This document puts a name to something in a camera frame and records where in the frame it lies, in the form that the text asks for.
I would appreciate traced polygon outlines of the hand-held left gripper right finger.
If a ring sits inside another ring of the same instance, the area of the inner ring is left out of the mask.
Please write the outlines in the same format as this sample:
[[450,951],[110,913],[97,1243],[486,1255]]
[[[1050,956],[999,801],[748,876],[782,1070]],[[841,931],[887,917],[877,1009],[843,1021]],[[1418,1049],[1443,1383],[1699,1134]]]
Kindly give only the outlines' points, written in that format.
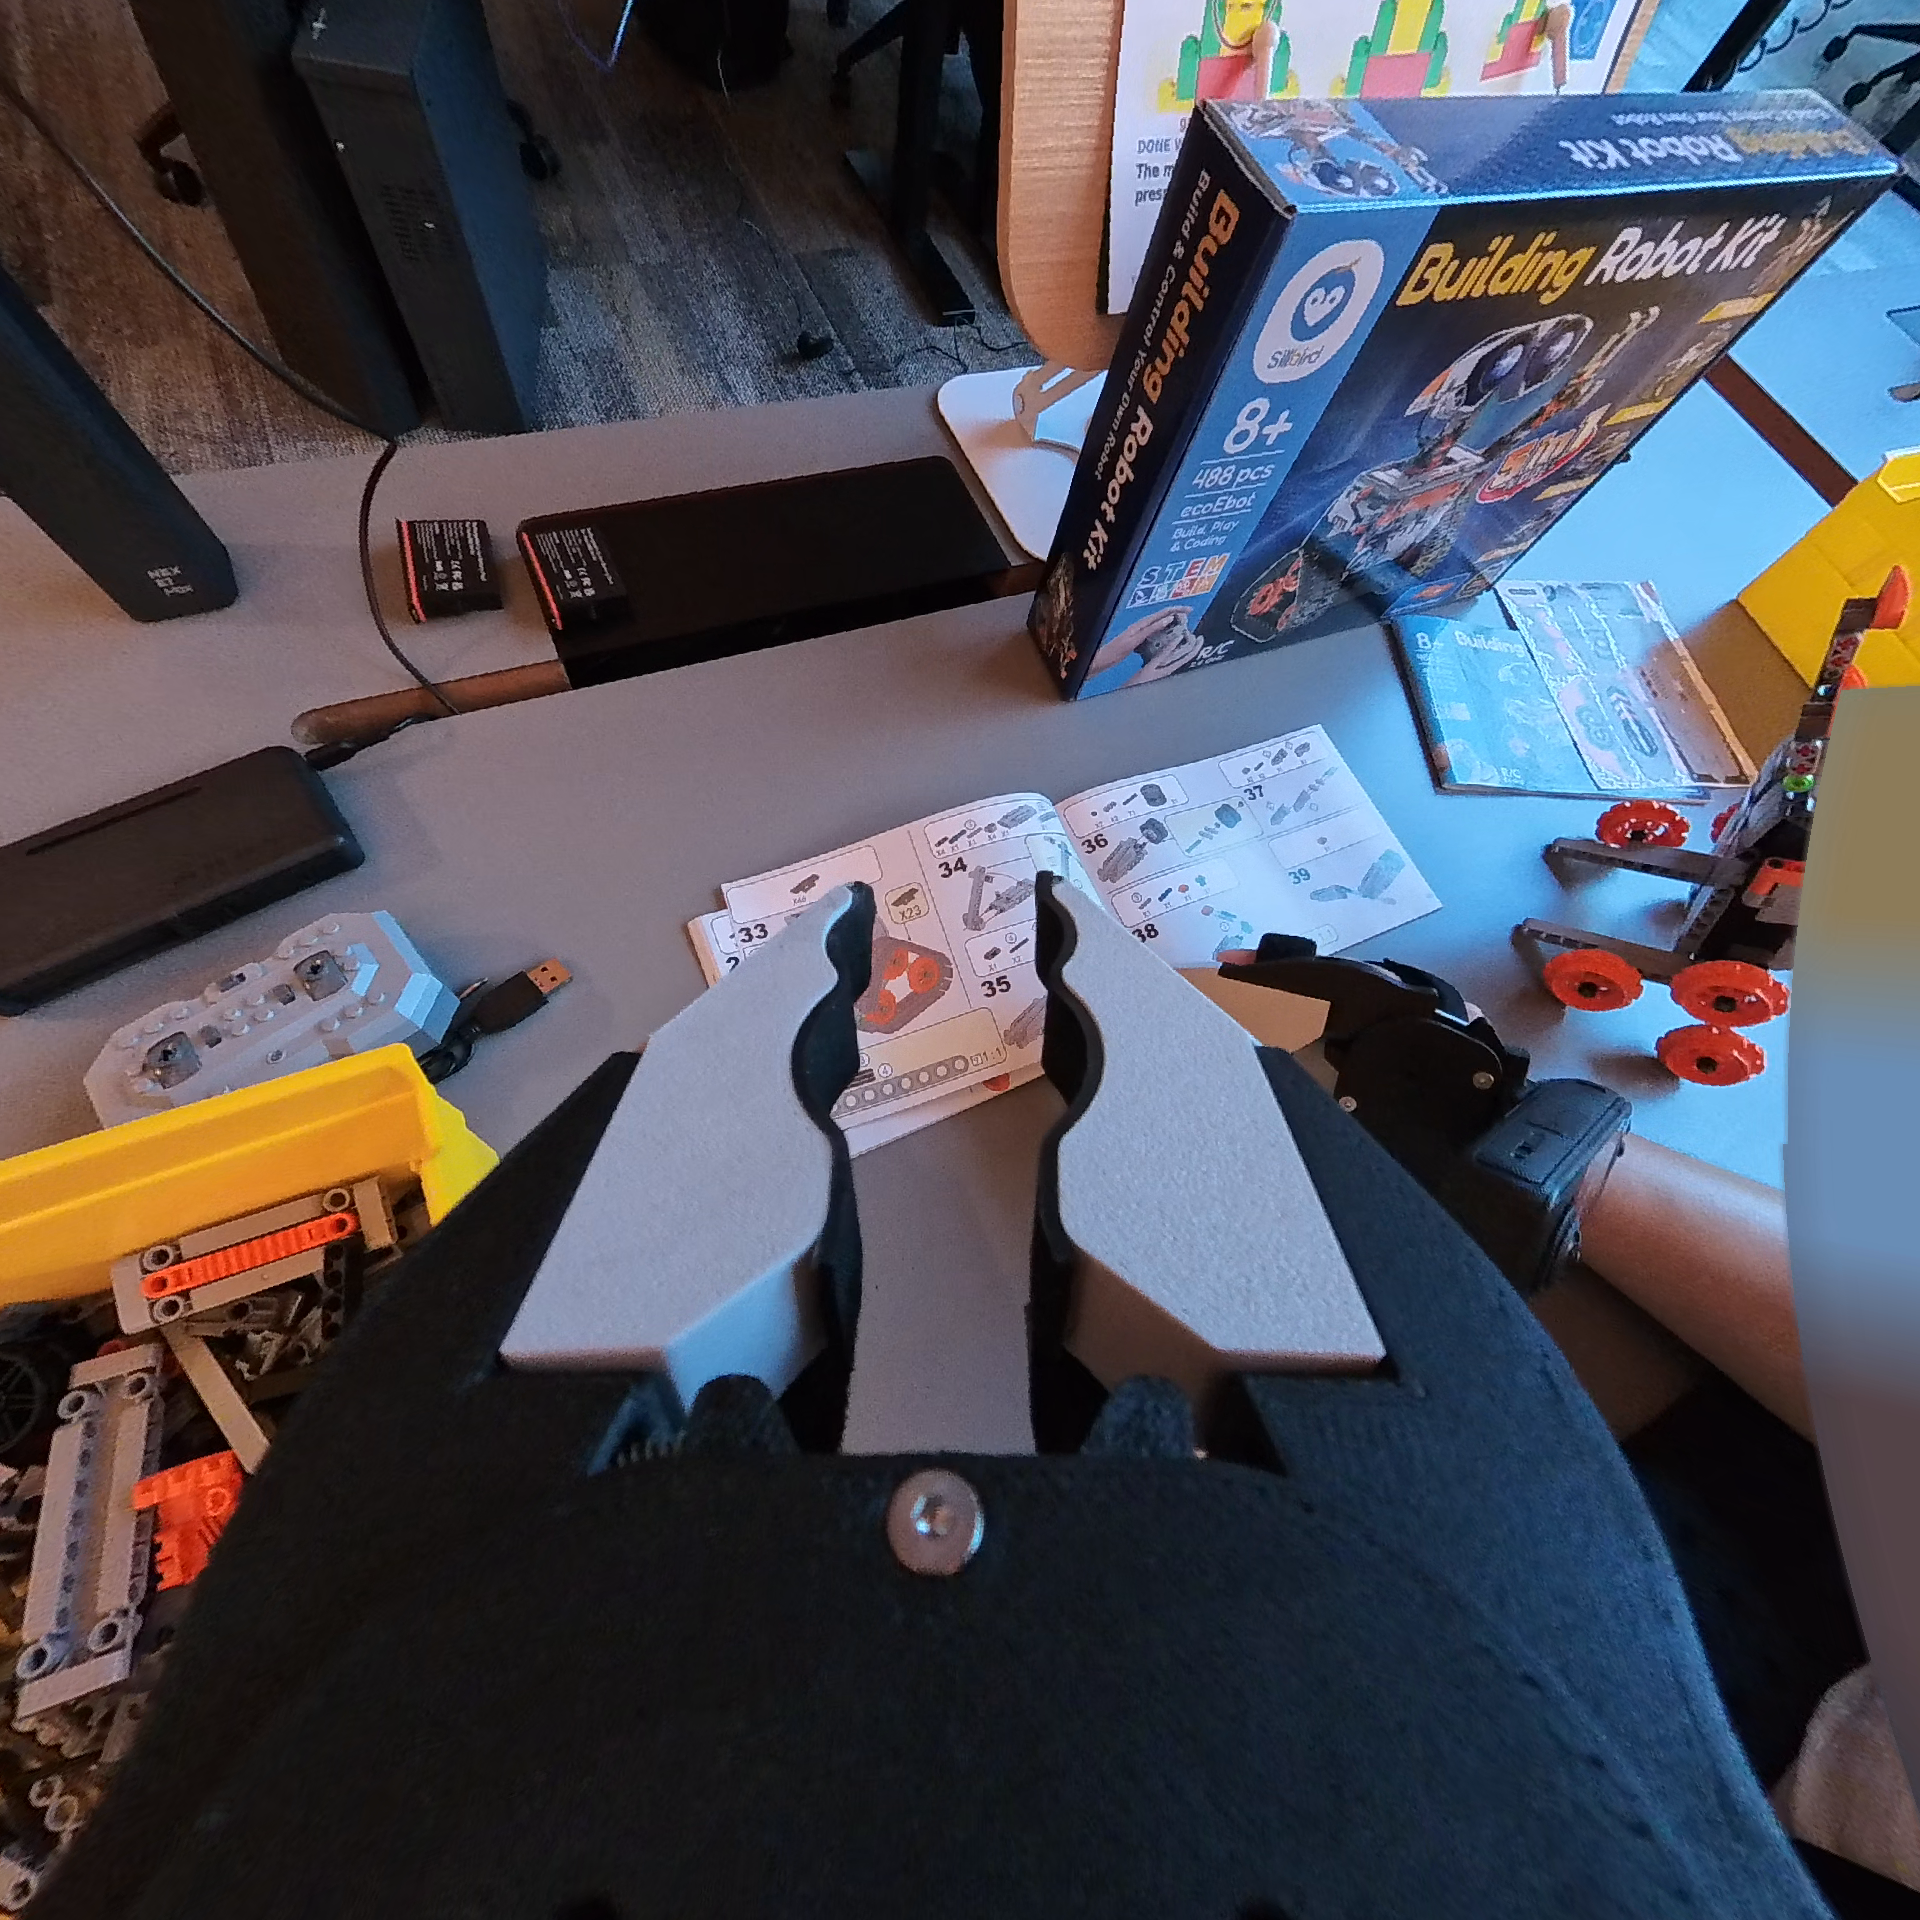
[[1385,1358],[1265,1054],[1081,886],[1041,876],[1043,1068],[1033,1413],[1164,1376],[1214,1413],[1235,1376]]

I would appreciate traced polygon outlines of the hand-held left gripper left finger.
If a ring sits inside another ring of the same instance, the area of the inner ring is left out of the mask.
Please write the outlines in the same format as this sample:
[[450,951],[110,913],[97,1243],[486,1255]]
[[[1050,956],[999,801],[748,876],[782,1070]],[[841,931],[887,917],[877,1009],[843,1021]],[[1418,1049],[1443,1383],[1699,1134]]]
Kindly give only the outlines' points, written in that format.
[[849,1140],[874,891],[837,885],[647,1043],[500,1343],[523,1369],[822,1376],[860,1310]]

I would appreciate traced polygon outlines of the white instruction booklet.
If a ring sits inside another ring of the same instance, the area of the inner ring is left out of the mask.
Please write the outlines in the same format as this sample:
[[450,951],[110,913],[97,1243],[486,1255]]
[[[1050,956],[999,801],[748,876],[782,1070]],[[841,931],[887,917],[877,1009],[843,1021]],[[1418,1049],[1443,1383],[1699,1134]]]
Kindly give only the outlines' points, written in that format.
[[1043,870],[1177,969],[1270,931],[1340,953],[1439,905],[1331,736],[1308,726],[1066,805],[1035,790],[974,800],[732,879],[687,936],[714,982],[837,885],[871,885],[860,1064],[833,1105],[863,1152],[1041,1072]]

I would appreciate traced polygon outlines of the grey orange toy robot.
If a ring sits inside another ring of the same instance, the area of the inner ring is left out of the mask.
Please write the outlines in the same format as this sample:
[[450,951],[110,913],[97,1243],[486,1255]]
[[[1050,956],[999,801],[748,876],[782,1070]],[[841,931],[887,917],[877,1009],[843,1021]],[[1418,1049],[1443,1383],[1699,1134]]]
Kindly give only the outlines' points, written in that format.
[[1659,981],[1689,1014],[1689,1024],[1661,1036],[1655,1046],[1670,1073],[1729,1088],[1765,1072],[1765,1049],[1745,1031],[1785,1014],[1789,1004],[1782,973],[1791,969],[1833,705],[1844,688],[1863,684],[1854,668],[1861,640],[1898,629],[1908,595],[1907,568],[1892,566],[1876,596],[1839,605],[1795,732],[1766,756],[1739,801],[1717,819],[1707,853],[1686,853],[1686,820],[1655,800],[1618,801],[1601,815],[1595,836],[1558,836],[1547,846],[1553,857],[1692,886],[1670,948],[1539,918],[1521,923],[1523,936],[1553,948],[1543,961],[1553,996],[1572,1009],[1609,1012]]

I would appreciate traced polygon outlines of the person's right forearm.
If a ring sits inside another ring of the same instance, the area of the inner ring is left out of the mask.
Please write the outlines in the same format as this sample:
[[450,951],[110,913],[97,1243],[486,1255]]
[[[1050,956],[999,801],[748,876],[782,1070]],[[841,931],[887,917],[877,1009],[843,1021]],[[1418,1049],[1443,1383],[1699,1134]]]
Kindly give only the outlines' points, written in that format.
[[1785,1195],[1628,1135],[1582,1208],[1583,1264],[1806,1440]]

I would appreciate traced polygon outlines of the grey desk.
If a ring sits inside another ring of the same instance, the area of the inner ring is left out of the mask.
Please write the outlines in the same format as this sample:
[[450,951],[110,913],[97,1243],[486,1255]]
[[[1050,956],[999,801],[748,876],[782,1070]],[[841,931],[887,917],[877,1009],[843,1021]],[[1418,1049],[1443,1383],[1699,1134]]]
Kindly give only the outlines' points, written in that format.
[[[1722,705],[1765,753],[1799,705],[1795,673],[1741,624],[1738,591],[1826,502],[1713,390],[1601,481],[1524,564],[1550,581],[1653,581],[1692,631]],[[1537,1072],[1611,1081],[1636,1134],[1778,1185],[1785,1043],[1761,1081],[1673,1084],[1644,1046],[1673,1012],[1561,1014],[1511,927],[1527,917],[1659,936],[1670,895],[1628,876],[1561,888],[1556,833],[1595,807],[1437,795],[1378,631],[1314,640],[1090,704],[1050,689],[1019,599],[763,656],[563,692],[399,733],[331,776],[361,870],[5,1021],[5,1155],[91,1126],[83,1072],[114,1024],[265,953],[324,905],[389,908],[454,981],[558,956],[548,1012],[484,1043],[450,1084],[505,1152],[612,1049],[705,988],[686,920],[724,879],[779,868],[950,801],[1069,792],[1290,728],[1331,732],[1439,895],[1369,943],[1451,979],[1532,1049]],[[1044,1084],[855,1164],[869,1295],[849,1443],[1030,1451],[1025,1267],[1033,1161],[1059,1110]]]
[[[409,444],[374,497],[374,576],[402,649],[452,680],[553,657],[511,535],[530,517],[945,455],[1011,559],[1011,537],[933,388],[726,406],[510,439]],[[125,617],[7,500],[3,507],[3,839],[50,829],[242,752],[300,713],[396,689],[357,564],[374,455],[204,470],[180,488],[227,541],[238,599],[215,614]],[[417,627],[394,520],[482,518],[505,607]]]

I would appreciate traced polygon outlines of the blue cover booklet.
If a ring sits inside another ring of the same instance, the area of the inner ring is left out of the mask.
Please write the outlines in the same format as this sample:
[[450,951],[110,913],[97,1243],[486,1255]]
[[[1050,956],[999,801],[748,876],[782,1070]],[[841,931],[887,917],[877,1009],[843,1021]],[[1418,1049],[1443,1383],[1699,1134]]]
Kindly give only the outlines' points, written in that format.
[[1390,629],[1436,781],[1462,792],[1633,800],[1597,790],[1524,637],[1497,589],[1455,614],[1409,614]]

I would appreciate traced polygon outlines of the robot sticker sheet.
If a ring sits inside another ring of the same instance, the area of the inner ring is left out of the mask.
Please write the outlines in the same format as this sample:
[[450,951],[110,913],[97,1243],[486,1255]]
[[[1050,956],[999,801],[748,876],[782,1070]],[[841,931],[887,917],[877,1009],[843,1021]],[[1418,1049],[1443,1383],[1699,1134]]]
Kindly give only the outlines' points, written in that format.
[[1758,767],[1669,622],[1653,583],[1502,583],[1601,792],[1699,800]]

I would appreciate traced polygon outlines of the grey battery hub brick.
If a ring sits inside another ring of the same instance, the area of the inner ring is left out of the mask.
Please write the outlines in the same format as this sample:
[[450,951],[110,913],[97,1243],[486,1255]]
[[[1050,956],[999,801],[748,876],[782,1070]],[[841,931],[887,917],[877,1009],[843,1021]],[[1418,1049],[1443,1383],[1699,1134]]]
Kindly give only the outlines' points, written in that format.
[[118,1025],[85,1093],[114,1126],[387,1044],[429,1049],[457,1006],[389,912],[323,917],[204,995]]

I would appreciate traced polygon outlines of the yellow plastic bin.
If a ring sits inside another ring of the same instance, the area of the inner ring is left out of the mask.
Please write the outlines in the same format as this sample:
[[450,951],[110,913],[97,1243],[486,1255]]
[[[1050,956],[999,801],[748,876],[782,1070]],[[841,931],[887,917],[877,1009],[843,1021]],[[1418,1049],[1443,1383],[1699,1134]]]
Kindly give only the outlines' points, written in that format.
[[75,1299],[135,1248],[374,1173],[444,1221],[495,1152],[411,1051],[382,1046],[3,1164],[3,1302]]
[[1903,624],[1867,636],[1858,668],[1871,688],[1917,684],[1917,447],[1902,447],[1850,488],[1738,604],[1801,680],[1813,680],[1839,605],[1874,604],[1892,566],[1908,573]]

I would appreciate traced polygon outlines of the black charger box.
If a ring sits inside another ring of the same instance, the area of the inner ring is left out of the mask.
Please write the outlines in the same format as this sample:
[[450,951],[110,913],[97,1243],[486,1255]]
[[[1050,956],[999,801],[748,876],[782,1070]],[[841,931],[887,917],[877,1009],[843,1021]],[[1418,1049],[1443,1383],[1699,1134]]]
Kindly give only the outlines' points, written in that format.
[[3,847],[3,1012],[347,872],[364,849],[302,753],[229,759]]

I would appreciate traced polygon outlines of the pile of building bricks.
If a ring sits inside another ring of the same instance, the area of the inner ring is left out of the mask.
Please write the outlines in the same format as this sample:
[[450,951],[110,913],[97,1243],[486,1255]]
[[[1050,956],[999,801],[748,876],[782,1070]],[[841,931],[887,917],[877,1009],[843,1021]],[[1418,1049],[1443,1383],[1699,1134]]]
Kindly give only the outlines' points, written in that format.
[[186,1605],[276,1427],[429,1227],[418,1177],[306,1185],[123,1240],[5,1328],[5,1916],[137,1741]]

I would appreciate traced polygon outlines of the dark blue long case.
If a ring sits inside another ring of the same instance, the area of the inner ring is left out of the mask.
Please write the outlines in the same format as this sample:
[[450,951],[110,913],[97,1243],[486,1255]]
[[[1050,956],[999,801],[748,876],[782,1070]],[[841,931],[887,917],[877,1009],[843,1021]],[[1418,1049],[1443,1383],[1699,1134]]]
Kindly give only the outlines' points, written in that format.
[[223,541],[7,271],[3,486],[135,619],[236,599]]

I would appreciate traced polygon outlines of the black computer tower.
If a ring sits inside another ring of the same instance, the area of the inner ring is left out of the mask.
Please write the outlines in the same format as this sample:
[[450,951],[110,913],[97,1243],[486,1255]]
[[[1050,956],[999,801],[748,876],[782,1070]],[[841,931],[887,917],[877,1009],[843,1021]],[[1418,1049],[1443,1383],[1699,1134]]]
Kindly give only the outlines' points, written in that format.
[[449,427],[538,420],[545,248],[478,3],[323,3],[293,45]]

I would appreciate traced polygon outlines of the colourful instruction poster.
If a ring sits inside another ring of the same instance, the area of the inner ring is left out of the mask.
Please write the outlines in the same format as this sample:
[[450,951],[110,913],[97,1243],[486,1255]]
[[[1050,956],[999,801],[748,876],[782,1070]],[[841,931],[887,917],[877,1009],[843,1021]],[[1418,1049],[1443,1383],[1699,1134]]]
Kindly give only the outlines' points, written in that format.
[[1206,100],[1618,89],[1653,3],[1126,3],[1102,307],[1122,313]]

